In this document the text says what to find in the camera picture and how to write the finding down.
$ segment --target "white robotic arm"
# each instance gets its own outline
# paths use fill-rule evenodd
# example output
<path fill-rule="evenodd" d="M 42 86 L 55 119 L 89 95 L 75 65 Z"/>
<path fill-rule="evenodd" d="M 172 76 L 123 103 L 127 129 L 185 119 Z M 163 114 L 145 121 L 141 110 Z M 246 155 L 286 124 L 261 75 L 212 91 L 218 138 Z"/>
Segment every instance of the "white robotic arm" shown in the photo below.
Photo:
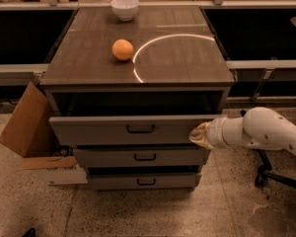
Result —
<path fill-rule="evenodd" d="M 202 123 L 189 134 L 189 140 L 207 148 L 285 149 L 296 155 L 296 125 L 268 108 L 250 109 L 242 118 Z"/>

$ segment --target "bowl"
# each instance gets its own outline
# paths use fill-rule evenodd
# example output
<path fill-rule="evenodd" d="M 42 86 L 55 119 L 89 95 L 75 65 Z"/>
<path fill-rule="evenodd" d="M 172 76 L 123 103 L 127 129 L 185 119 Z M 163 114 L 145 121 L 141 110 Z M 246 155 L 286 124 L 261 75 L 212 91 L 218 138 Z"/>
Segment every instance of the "bowl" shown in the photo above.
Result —
<path fill-rule="evenodd" d="M 130 21 L 139 9 L 138 0 L 112 0 L 111 8 L 122 21 Z"/>

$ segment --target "concrete floor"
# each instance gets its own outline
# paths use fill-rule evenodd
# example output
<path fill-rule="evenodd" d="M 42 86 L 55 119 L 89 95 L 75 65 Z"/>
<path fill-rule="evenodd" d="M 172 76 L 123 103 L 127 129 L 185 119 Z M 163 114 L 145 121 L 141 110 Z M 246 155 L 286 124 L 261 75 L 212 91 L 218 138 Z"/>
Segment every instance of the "concrete floor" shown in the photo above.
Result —
<path fill-rule="evenodd" d="M 296 112 L 284 115 L 296 122 Z M 10 116 L 0 114 L 0 134 Z M 271 152 L 269 159 L 275 173 L 296 179 L 292 154 Z M 256 188 L 259 165 L 252 150 L 213 150 L 193 192 L 97 193 L 87 185 L 47 186 L 0 144 L 0 237 L 32 227 L 38 237 L 296 237 L 296 190 L 274 181 Z"/>

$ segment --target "drawer handle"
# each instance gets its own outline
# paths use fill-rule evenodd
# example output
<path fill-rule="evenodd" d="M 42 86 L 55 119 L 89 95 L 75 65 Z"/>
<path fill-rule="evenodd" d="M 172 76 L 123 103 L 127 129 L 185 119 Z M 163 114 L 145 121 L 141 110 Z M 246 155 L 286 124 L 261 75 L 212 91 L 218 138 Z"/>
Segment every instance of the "drawer handle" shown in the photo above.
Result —
<path fill-rule="evenodd" d="M 152 133 L 155 131 L 155 125 L 127 125 L 126 130 L 128 133 Z"/>
<path fill-rule="evenodd" d="M 154 178 L 153 180 L 150 180 L 150 181 L 143 181 L 143 180 L 137 179 L 137 185 L 138 186 L 154 186 L 156 185 L 156 179 Z"/>
<path fill-rule="evenodd" d="M 157 158 L 157 155 L 156 154 L 153 154 L 153 156 L 151 158 L 144 158 L 144 157 L 140 157 L 140 156 L 137 156 L 137 154 L 134 154 L 134 159 L 138 162 L 145 162 L 145 161 L 154 161 L 156 160 Z"/>

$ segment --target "drawer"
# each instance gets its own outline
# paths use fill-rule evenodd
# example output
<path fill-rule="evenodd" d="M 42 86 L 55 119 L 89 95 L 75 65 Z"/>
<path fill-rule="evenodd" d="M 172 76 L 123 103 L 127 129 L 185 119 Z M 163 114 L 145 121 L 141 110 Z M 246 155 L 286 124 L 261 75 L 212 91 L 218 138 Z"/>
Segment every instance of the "drawer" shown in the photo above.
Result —
<path fill-rule="evenodd" d="M 199 180 L 200 174 L 195 173 L 87 176 L 94 190 L 194 189 Z"/>
<path fill-rule="evenodd" d="M 191 144 L 188 134 L 212 116 L 53 117 L 62 145 Z"/>
<path fill-rule="evenodd" d="M 196 146 L 74 149 L 84 168 L 203 165 L 208 149 Z"/>

